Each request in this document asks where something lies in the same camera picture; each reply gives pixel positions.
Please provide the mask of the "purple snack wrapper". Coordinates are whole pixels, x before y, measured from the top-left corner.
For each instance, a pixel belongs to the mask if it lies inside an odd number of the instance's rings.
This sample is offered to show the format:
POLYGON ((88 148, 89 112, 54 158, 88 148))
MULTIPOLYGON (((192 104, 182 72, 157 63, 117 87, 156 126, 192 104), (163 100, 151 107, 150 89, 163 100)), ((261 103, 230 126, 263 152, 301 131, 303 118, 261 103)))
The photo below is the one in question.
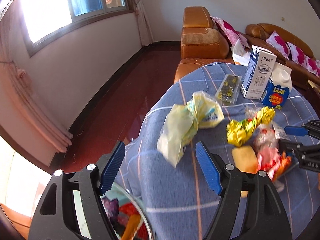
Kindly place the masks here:
POLYGON ((108 199, 106 196, 103 196, 101 199, 103 202, 106 214, 110 222, 114 223, 118 221, 119 215, 119 202, 117 198, 112 200, 108 199))

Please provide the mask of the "light green trash bin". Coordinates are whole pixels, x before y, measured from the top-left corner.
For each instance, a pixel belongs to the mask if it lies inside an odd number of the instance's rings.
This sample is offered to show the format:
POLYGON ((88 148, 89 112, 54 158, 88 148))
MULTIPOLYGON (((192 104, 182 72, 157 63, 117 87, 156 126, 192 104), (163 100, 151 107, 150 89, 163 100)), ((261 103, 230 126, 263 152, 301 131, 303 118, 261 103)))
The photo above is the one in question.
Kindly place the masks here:
POLYGON ((132 197, 128 191, 114 183, 110 191, 103 196, 112 200, 118 199, 119 215, 118 221, 112 224, 118 239, 154 239, 151 226, 144 215, 141 201, 132 197))

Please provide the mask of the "clear crumpled plastic bag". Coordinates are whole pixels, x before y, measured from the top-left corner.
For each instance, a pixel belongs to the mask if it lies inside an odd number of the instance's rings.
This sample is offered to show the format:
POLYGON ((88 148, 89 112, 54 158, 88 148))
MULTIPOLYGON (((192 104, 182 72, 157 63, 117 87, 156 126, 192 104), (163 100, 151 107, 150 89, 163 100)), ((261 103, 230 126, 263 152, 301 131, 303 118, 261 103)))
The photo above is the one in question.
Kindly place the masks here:
MULTIPOLYGON (((264 147, 274 147, 279 150, 278 141, 281 135, 281 127, 278 126, 274 121, 271 121, 268 125, 259 125, 255 130, 256 136, 253 140, 253 149, 256 153, 264 147)), ((277 192, 281 192, 284 190, 284 183, 279 181, 279 178, 276 181, 273 181, 273 184, 277 190, 277 192)))

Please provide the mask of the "brown leather sofa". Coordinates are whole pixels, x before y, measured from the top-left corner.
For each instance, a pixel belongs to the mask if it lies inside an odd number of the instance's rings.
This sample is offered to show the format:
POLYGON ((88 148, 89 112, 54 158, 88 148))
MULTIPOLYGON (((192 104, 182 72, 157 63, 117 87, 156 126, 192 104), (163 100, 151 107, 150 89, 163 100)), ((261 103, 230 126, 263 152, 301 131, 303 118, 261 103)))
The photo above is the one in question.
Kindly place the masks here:
POLYGON ((319 59, 300 38, 268 23, 249 24, 245 32, 248 43, 270 50, 278 63, 292 69, 294 86, 306 89, 309 80, 319 85, 319 59))

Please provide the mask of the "tall white milk carton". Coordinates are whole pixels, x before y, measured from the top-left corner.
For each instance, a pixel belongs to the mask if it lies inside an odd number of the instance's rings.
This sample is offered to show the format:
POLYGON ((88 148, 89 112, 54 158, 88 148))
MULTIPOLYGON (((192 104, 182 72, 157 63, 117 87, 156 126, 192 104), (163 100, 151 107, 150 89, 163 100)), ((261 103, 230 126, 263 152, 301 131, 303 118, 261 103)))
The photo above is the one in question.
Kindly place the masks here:
POLYGON ((276 55, 270 50, 252 46, 248 67, 241 85, 241 92, 245 99, 261 99, 276 58, 276 55))

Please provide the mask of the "window with brown frame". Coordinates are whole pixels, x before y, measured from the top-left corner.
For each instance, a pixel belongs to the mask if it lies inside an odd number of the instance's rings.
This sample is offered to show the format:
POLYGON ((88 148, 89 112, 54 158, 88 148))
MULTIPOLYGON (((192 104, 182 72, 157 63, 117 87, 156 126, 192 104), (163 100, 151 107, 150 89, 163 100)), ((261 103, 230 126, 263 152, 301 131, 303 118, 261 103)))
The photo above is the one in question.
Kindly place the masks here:
POLYGON ((91 23, 133 11, 131 0, 19 0, 29 56, 91 23))

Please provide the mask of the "pink white sofa pillow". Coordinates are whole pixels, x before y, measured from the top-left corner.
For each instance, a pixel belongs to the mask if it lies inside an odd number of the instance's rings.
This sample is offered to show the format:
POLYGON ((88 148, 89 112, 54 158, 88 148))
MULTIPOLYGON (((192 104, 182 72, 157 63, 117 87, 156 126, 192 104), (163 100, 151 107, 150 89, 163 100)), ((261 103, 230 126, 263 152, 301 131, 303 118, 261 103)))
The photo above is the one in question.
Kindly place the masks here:
POLYGON ((286 59, 289 58, 290 49, 284 39, 274 31, 269 38, 266 39, 266 43, 274 47, 277 51, 281 53, 286 59))

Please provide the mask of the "blue Look milk carton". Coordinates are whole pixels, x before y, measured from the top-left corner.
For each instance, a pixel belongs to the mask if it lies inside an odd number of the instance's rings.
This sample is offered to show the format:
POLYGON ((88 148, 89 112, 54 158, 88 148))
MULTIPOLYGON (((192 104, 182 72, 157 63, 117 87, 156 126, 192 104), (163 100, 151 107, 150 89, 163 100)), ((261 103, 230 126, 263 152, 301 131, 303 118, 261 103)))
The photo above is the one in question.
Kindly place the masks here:
POLYGON ((283 64, 277 62, 274 64, 272 74, 261 97, 263 105, 282 109, 292 90, 291 71, 291 68, 283 64))

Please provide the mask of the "pale yellow plastic bag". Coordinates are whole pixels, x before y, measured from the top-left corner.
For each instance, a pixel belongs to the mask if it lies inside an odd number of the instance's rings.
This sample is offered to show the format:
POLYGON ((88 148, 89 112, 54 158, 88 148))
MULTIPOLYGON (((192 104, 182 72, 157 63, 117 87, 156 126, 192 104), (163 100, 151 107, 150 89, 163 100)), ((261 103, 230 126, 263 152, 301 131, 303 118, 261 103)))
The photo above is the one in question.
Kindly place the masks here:
POLYGON ((167 114, 157 141, 157 151, 176 167, 198 130, 214 128, 224 118, 218 101, 204 91, 194 92, 185 106, 174 104, 167 114))

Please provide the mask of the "dark seaweed snack packet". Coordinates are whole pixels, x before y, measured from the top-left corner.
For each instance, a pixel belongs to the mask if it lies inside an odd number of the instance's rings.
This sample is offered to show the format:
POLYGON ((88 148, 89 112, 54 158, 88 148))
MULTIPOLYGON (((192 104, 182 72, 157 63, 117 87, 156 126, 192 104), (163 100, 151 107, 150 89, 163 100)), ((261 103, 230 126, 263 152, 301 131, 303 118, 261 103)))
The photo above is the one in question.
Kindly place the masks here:
POLYGON ((242 76, 226 74, 215 94, 216 100, 223 104, 234 105, 240 93, 241 78, 242 76))

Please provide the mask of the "pink curtain right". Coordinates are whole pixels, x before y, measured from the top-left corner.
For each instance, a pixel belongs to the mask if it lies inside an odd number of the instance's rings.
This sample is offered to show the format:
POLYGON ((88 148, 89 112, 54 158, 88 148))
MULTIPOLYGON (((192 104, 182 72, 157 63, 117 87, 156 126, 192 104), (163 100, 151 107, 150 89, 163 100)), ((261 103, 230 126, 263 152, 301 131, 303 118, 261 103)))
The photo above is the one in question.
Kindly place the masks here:
POLYGON ((140 42, 142 46, 148 46, 154 42, 150 23, 142 0, 133 0, 137 16, 140 42))

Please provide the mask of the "pink curtain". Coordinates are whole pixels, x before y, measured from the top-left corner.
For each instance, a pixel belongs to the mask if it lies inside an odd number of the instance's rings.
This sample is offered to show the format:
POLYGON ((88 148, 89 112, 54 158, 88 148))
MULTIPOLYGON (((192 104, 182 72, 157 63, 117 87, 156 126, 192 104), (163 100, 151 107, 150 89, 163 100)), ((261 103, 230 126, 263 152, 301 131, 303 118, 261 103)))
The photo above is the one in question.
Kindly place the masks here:
POLYGON ((14 1, 1 13, 1 81, 17 109, 56 152, 65 153, 71 146, 73 135, 67 131, 43 105, 34 90, 28 72, 18 66, 10 52, 13 24, 20 15, 19 4, 14 1))
POLYGON ((137 16, 140 42, 142 46, 148 46, 154 42, 150 23, 142 0, 133 0, 137 16))

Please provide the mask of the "yellow sponge cake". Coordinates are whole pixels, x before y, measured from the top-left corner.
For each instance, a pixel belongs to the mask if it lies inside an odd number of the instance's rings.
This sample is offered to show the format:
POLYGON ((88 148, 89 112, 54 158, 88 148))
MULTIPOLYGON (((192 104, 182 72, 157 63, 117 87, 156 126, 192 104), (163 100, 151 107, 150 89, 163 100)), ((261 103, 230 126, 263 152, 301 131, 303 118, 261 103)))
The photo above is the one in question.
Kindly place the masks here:
POLYGON ((232 149, 235 166, 241 171, 256 174, 258 160, 251 146, 235 147, 232 149))

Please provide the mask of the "red orange snack bag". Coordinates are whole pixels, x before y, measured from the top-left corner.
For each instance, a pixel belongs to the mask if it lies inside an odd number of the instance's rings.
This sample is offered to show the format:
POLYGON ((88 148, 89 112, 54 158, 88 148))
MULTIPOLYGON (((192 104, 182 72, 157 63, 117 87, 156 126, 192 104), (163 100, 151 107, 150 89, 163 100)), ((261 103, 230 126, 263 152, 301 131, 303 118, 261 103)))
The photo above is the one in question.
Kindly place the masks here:
POLYGON ((277 148, 264 146, 257 153, 258 170, 265 171, 272 181, 276 181, 292 164, 292 158, 277 148))

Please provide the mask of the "yellow crumpled wrapper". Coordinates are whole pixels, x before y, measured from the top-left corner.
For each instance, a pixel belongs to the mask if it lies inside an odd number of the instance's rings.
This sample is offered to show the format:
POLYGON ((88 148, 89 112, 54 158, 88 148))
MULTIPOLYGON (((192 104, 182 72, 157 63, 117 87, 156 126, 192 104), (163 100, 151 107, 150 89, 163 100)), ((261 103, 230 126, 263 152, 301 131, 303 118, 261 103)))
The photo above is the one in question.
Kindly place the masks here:
POLYGON ((266 106, 258 110, 253 115, 253 118, 241 121, 231 120, 226 126, 227 142, 235 147, 241 147, 249 141, 259 125, 270 124, 275 114, 273 107, 269 108, 266 106))

